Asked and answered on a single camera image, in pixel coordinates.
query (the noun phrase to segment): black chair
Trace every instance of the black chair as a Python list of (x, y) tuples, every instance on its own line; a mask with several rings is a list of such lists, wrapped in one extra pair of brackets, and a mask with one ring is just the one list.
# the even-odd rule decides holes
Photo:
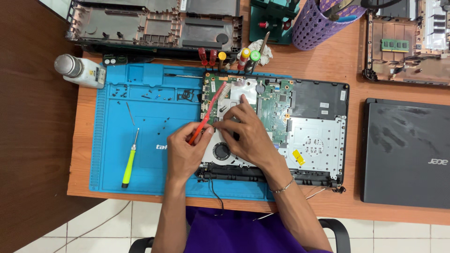
[[(336, 236), (336, 253), (350, 253), (350, 237), (344, 224), (336, 219), (319, 219), (323, 228), (329, 228)], [(138, 239), (131, 245), (128, 253), (144, 253), (153, 246), (154, 237)]]

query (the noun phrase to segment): yellow screwdriver handle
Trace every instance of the yellow screwdriver handle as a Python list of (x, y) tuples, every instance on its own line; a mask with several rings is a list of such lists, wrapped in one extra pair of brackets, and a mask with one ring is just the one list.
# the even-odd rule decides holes
[(133, 160), (135, 159), (136, 150), (130, 151), (130, 157), (128, 158), (128, 163), (126, 165), (125, 174), (123, 175), (122, 188), (128, 188), (131, 177), (131, 168), (133, 167)]

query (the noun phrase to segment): yellow sticker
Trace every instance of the yellow sticker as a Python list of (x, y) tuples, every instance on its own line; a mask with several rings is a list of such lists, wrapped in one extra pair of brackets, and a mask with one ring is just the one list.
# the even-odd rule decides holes
[(292, 152), (292, 154), (294, 155), (294, 157), (297, 160), (298, 164), (303, 165), (303, 164), (306, 163), (306, 161), (303, 159), (302, 155), (300, 154), (300, 152), (297, 149), (294, 150), (294, 152)]

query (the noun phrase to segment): green cap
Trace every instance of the green cap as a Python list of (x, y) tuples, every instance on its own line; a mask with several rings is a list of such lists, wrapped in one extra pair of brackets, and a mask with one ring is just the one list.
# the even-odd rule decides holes
[(250, 53), (250, 59), (252, 60), (252, 61), (257, 61), (257, 60), (259, 60), (259, 58), (261, 58), (261, 54), (259, 53), (259, 51), (258, 50), (253, 50), (251, 53)]

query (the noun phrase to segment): hand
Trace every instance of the hand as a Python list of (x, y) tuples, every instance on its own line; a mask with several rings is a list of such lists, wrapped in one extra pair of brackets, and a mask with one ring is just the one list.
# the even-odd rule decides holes
[(211, 140), (214, 129), (209, 124), (203, 127), (205, 131), (200, 133), (189, 145), (190, 140), (200, 122), (191, 122), (167, 138), (167, 181), (177, 181), (183, 184), (198, 169), (205, 154), (206, 147)]
[[(255, 164), (265, 173), (280, 168), (280, 165), (285, 164), (284, 158), (274, 147), (264, 125), (245, 95), (241, 96), (241, 101), (225, 113), (223, 121), (215, 122), (213, 126), (220, 130), (233, 154)], [(241, 122), (230, 120), (232, 117)], [(239, 140), (236, 141), (228, 130), (238, 133)]]

